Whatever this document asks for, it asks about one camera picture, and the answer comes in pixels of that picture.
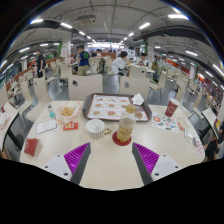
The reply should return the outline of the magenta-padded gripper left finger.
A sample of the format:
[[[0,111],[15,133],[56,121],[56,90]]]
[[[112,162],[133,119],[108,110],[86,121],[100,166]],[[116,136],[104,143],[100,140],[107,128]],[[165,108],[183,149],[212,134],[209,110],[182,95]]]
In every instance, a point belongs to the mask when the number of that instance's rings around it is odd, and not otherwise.
[[[55,155],[43,166],[43,169],[79,185],[90,153],[90,143],[85,143],[65,155]]]

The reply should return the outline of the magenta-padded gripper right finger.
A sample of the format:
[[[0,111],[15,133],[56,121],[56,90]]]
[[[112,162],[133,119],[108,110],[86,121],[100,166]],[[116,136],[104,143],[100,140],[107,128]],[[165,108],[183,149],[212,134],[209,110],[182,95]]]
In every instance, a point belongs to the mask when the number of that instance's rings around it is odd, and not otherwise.
[[[132,145],[132,153],[135,157],[144,185],[150,184],[182,169],[169,155],[159,155],[138,143]]]

